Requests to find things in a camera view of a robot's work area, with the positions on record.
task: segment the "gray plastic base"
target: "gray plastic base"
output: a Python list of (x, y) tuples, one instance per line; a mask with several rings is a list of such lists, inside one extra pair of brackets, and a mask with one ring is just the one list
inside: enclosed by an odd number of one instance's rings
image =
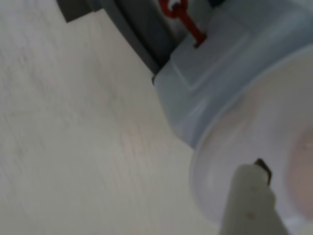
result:
[(155, 78), (174, 132), (195, 147), (257, 75), (313, 42), (313, 16), (287, 0), (228, 0), (194, 48), (186, 38)]

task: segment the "white plastic cap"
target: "white plastic cap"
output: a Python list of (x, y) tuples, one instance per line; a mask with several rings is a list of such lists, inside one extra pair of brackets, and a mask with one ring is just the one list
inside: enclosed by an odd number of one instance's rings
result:
[(273, 173), (277, 212), (294, 231), (313, 220), (313, 47), (275, 65), (238, 97), (196, 148), (195, 199), (220, 224), (236, 168), (261, 158)]

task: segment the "red chain link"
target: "red chain link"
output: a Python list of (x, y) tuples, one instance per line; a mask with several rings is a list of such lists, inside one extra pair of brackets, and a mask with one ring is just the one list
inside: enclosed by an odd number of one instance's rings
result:
[(195, 22), (189, 17), (187, 13), (188, 0), (180, 0), (180, 3), (175, 3), (172, 10), (168, 8), (169, 1), (170, 0), (158, 0), (163, 13), (172, 19), (179, 18), (196, 39), (196, 46), (199, 46), (206, 39), (206, 35), (198, 29)]

